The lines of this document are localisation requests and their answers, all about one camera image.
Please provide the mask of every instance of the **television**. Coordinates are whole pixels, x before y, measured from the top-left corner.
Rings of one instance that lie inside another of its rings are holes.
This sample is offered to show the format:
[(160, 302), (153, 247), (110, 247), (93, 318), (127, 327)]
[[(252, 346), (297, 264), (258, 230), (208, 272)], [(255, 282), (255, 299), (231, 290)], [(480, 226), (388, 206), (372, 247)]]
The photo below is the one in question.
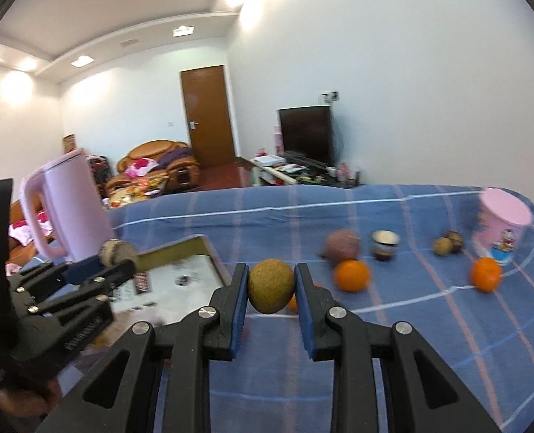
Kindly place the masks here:
[(331, 109), (328, 105), (280, 109), (285, 153), (326, 165), (334, 163)]

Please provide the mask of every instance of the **white wall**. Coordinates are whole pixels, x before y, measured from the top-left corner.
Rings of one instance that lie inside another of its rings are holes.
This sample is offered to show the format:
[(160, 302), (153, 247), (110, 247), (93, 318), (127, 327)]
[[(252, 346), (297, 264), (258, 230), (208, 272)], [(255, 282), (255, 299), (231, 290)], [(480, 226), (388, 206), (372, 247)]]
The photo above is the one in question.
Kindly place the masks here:
[(256, 16), (257, 1), (228, 39), (243, 155), (273, 150), (276, 109), (339, 91), (345, 159), (371, 182), (505, 186), (534, 200), (524, 0), (262, 0)]
[(17, 86), (9, 73), (0, 68), (0, 179), (14, 179), (17, 200), (22, 178), (62, 154), (63, 125), (54, 83), (21, 73)]
[[(216, 65), (227, 65), (224, 38), (166, 45), (100, 65), (61, 86), (65, 132), (113, 167), (149, 140), (190, 143), (180, 72)], [(228, 69), (225, 77), (230, 96)], [(235, 125), (233, 136), (236, 143)]]

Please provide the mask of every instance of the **wooden door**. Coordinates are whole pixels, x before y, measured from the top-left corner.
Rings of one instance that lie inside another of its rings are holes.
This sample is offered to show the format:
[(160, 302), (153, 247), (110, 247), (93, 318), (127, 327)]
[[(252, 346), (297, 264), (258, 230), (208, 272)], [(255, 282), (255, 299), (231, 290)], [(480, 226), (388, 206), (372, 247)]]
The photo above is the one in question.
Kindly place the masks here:
[(234, 162), (223, 66), (181, 72), (191, 147), (201, 168)]

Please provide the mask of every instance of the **ceiling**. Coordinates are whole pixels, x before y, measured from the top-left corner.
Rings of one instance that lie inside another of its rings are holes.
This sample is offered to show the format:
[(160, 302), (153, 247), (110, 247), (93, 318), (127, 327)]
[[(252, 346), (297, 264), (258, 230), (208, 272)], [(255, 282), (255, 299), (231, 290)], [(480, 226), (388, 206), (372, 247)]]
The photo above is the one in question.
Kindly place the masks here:
[[(159, 45), (223, 37), (239, 9), (225, 0), (16, 0), (0, 22), (0, 64), (16, 67), (18, 51), (37, 61), (34, 74), (61, 82), (90, 68), (70, 65), (81, 54), (94, 67)], [(194, 25), (194, 33), (173, 37), (182, 25)], [(121, 46), (130, 39), (139, 42)]]

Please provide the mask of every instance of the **brown leather sofa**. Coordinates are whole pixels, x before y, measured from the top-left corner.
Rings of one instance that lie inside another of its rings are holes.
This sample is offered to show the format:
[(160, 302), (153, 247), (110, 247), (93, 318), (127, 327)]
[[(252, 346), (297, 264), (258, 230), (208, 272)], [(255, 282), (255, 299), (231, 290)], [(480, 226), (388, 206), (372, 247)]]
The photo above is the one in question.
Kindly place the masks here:
[[(40, 212), (43, 209), (43, 204), (39, 198), (35, 199), (34, 203), (35, 212)], [(16, 201), (11, 204), (10, 208), (10, 220), (9, 222), (16, 223), (17, 221), (22, 221), (25, 219), (25, 215), (22, 212), (21, 203)], [(53, 235), (51, 234), (47, 237), (47, 241), (51, 242), (53, 240)], [(16, 264), (20, 267), (25, 266), (35, 255), (38, 254), (37, 248), (34, 245), (34, 241), (22, 246), (15, 238), (8, 237), (8, 260), (6, 263)]]
[[(132, 181), (123, 172), (136, 160), (145, 157), (158, 161), (165, 153), (185, 146), (188, 145), (181, 141), (153, 140), (130, 150), (127, 156), (117, 163), (119, 174), (106, 183), (105, 189), (107, 194), (111, 195), (116, 189), (125, 187)], [(153, 177), (158, 174), (169, 175), (165, 193), (199, 185), (199, 163), (193, 156), (179, 158), (170, 163), (166, 170), (151, 171), (145, 177)]]

